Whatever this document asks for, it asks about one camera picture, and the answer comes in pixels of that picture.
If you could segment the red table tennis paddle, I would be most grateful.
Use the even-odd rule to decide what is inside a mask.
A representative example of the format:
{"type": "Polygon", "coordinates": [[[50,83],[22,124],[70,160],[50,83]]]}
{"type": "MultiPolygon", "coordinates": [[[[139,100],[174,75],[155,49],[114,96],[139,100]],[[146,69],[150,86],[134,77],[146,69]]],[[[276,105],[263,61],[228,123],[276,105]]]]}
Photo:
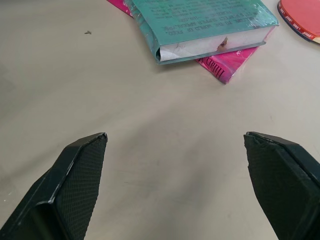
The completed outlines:
{"type": "Polygon", "coordinates": [[[277,10],[298,35],[320,45],[320,0],[279,0],[277,10]]]}

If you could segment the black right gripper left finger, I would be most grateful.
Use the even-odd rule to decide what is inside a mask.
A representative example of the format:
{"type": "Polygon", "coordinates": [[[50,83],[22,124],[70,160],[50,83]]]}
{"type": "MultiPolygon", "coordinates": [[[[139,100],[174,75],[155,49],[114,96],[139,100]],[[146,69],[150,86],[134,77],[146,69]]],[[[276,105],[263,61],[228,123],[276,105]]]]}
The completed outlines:
{"type": "Polygon", "coordinates": [[[67,145],[0,229],[0,240],[84,240],[95,208],[108,136],[67,145]]]}

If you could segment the pink paperback book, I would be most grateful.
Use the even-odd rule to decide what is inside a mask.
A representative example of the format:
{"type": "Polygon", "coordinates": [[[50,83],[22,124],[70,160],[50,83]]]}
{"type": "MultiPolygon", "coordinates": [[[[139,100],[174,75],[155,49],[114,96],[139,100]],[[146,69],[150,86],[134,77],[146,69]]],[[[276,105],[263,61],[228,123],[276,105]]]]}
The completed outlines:
{"type": "MultiPolygon", "coordinates": [[[[132,0],[107,0],[110,4],[132,17],[132,0]]],[[[258,46],[239,49],[237,51],[222,52],[213,56],[196,59],[203,68],[209,71],[223,84],[230,82],[234,74],[242,68],[250,56],[258,49],[258,46]]]]}

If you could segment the teal hardcover book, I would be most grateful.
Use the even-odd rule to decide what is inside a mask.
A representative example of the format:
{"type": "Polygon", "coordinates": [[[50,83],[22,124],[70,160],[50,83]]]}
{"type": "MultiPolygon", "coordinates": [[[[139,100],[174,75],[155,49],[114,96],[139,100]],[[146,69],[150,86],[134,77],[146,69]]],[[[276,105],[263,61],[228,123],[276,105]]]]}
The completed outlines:
{"type": "Polygon", "coordinates": [[[264,45],[279,25],[261,0],[125,0],[158,64],[264,45]]]}

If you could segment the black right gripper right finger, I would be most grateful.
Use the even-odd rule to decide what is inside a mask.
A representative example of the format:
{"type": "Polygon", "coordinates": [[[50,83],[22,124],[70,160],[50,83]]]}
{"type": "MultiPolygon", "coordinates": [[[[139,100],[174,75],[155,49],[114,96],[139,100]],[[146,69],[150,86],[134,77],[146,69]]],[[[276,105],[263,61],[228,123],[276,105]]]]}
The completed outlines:
{"type": "Polygon", "coordinates": [[[255,196],[278,240],[320,240],[320,163],[298,143],[243,137],[255,196]]]}

